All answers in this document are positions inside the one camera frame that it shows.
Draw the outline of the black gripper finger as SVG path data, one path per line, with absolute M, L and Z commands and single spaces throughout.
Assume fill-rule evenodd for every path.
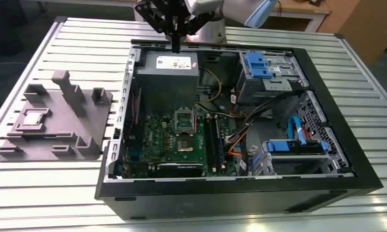
M 186 35 L 195 35 L 195 33 L 200 30 L 205 23 L 212 20 L 215 12 L 199 14 L 193 17 L 193 19 L 189 19 L 186 22 L 185 19 L 188 18 L 188 16 L 190 16 L 188 11 L 180 11 L 176 16 L 176 53 L 178 54 L 181 38 Z
M 173 20 L 172 16 L 162 15 L 161 11 L 152 8 L 150 0 L 137 0 L 134 10 L 141 18 L 148 22 L 157 33 L 164 33 L 172 44 L 172 52 L 176 53 L 176 39 L 173 37 Z

